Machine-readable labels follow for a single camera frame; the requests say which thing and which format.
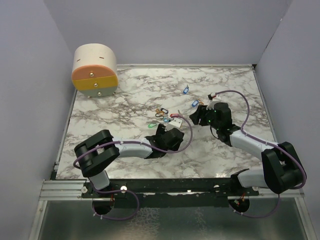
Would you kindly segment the blue key tag with key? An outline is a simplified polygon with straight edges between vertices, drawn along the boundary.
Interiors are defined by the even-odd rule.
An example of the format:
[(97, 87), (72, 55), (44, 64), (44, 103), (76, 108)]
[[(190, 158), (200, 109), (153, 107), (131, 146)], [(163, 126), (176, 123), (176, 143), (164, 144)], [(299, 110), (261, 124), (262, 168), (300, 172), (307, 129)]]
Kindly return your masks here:
[(194, 100), (192, 103), (191, 103), (191, 106), (194, 108), (196, 107), (197, 105), (199, 105), (200, 101), (199, 100)]

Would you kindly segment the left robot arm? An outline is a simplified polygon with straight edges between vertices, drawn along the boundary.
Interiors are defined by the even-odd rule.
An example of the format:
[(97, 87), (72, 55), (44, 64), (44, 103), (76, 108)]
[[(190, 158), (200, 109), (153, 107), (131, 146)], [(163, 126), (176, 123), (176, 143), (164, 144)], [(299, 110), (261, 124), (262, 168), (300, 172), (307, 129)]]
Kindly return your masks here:
[(97, 196), (106, 197), (111, 190), (106, 168), (117, 158), (136, 157), (157, 159), (167, 152), (176, 152), (183, 142), (184, 133), (174, 127), (166, 130), (160, 123), (156, 133), (141, 140), (120, 139), (107, 129), (101, 130), (74, 148), (82, 176), (93, 184)]

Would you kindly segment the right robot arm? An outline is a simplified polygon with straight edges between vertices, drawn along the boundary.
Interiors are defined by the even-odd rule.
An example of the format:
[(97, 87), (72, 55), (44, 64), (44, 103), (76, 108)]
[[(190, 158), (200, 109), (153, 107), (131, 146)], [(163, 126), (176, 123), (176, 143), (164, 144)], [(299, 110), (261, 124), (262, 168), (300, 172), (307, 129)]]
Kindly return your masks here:
[(306, 180), (306, 173), (291, 143), (267, 143), (256, 140), (254, 136), (249, 137), (233, 123), (227, 103), (215, 103), (212, 109), (199, 105), (189, 118), (194, 125), (210, 126), (211, 130), (216, 130), (217, 138), (222, 143), (261, 160), (261, 169), (245, 169), (231, 176), (235, 180), (230, 182), (229, 189), (234, 195), (240, 196), (250, 187), (267, 188), (281, 194)]

